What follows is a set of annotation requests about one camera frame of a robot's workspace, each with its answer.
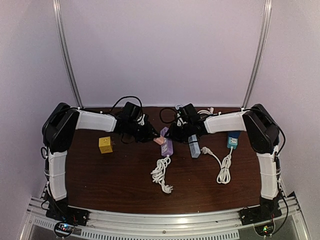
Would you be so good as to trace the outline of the pink charger plug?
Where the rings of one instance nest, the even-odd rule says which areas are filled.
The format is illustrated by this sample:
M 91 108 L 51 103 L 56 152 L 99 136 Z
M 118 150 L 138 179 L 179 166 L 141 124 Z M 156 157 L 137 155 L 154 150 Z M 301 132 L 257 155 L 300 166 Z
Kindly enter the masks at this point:
M 165 143 L 165 141 L 166 141 L 166 138 L 163 137 L 163 136 L 160 136 L 160 137 L 154 138 L 153 141 L 155 143 L 157 143 L 158 145 L 163 145 Z

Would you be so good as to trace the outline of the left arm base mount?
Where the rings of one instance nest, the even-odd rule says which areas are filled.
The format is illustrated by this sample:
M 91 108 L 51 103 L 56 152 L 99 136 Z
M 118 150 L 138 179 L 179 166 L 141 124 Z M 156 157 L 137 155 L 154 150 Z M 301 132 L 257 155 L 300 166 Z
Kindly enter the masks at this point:
M 50 195 L 45 196 L 44 200 L 48 202 L 45 216 L 60 222 L 68 223 L 74 226 L 86 226 L 89 211 L 76 207 L 70 207 L 68 198 L 54 200 Z

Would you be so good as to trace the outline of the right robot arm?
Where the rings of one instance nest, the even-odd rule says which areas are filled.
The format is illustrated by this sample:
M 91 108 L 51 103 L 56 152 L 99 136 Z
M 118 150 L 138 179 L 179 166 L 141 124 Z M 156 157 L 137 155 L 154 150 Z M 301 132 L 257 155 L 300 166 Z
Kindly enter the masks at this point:
M 250 145 L 258 157 L 261 197 L 273 200 L 279 193 L 280 171 L 277 160 L 281 152 L 281 129 L 262 104 L 239 111 L 205 114 L 198 113 L 190 103 L 177 111 L 165 137 L 183 143 L 193 135 L 201 137 L 239 131 L 247 133 Z

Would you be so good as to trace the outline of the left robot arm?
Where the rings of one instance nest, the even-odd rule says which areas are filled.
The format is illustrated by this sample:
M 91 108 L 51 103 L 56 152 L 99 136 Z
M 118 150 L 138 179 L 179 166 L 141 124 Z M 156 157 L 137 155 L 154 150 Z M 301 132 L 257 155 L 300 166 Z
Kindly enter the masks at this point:
M 85 110 L 59 103 L 41 130 L 47 149 L 45 174 L 49 181 L 49 194 L 55 201 L 67 198 L 66 158 L 76 130 L 129 135 L 138 143 L 151 142 L 160 137 L 142 107 L 131 102 L 127 102 L 116 113 Z

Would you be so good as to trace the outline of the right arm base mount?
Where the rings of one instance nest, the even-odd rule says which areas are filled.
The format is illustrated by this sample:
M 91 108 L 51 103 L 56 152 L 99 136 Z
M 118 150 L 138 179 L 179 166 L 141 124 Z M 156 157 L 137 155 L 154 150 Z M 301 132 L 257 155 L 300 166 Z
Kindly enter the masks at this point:
M 239 217 L 243 226 L 269 221 L 282 215 L 279 206 L 279 195 L 272 200 L 263 197 L 260 197 L 259 200 L 260 205 L 244 207 L 239 211 Z

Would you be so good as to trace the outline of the teal blue socket box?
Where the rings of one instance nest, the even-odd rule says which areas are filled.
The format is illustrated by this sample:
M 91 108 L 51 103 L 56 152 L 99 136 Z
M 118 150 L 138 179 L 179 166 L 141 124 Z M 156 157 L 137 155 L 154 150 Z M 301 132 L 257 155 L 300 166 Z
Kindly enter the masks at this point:
M 227 148 L 235 150 L 238 146 L 238 139 L 241 131 L 228 131 L 227 132 Z

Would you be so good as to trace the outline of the yellow cube adapter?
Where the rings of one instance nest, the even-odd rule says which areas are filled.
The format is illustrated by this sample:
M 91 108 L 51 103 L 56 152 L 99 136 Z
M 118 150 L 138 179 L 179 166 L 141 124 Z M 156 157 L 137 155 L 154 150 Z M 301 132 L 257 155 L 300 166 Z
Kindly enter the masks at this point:
M 101 154 L 112 153 L 114 151 L 113 146 L 114 142 L 110 136 L 100 137 L 98 139 L 98 147 Z

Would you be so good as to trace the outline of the purple power strip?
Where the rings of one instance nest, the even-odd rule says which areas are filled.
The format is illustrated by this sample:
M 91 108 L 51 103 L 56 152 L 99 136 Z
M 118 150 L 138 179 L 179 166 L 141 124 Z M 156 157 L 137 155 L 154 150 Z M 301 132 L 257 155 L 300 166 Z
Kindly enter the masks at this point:
M 165 137 L 166 133 L 168 132 L 169 128 L 168 127 L 164 127 L 161 131 L 160 131 L 160 135 L 162 137 L 164 137 L 163 140 L 163 144 L 160 146 L 160 150 L 161 150 L 161 155 L 163 157 L 167 157 L 167 156 L 172 156 L 174 153 L 174 149 L 173 149 L 173 141 L 170 138 Z

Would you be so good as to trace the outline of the light blue power strip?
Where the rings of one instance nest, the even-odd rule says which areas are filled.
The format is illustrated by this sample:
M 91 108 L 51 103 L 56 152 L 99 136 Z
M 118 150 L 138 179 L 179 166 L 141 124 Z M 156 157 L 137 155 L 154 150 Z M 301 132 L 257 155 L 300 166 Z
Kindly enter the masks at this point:
M 188 146 L 189 146 L 191 157 L 193 159 L 197 159 L 201 154 L 201 150 L 199 147 L 198 138 L 195 134 L 188 138 Z

